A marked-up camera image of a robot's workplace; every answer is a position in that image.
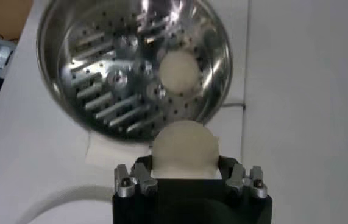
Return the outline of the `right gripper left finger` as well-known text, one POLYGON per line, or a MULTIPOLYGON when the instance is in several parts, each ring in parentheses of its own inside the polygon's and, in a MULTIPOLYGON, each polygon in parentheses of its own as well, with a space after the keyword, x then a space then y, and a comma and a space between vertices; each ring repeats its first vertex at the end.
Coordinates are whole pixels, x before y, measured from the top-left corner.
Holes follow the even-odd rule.
POLYGON ((137 158, 130 173, 128 173, 125 164, 117 165, 114 171, 115 194, 121 198, 132 197, 135 195, 136 185, 138 185, 144 196, 155 195, 158 191, 158 181, 151 176, 151 173, 151 155, 137 158))

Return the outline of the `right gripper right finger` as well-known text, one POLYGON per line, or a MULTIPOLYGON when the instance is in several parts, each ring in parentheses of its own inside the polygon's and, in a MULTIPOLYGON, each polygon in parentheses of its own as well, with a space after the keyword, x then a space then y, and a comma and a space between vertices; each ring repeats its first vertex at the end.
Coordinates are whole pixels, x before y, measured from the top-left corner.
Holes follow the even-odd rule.
POLYGON ((225 185, 233 190, 237 196, 242 196, 245 189, 249 190, 252 198, 266 198, 268 187, 263 181, 263 170, 260 166, 253 166, 246 174, 246 169, 235 158, 220 156, 218 169, 225 185))

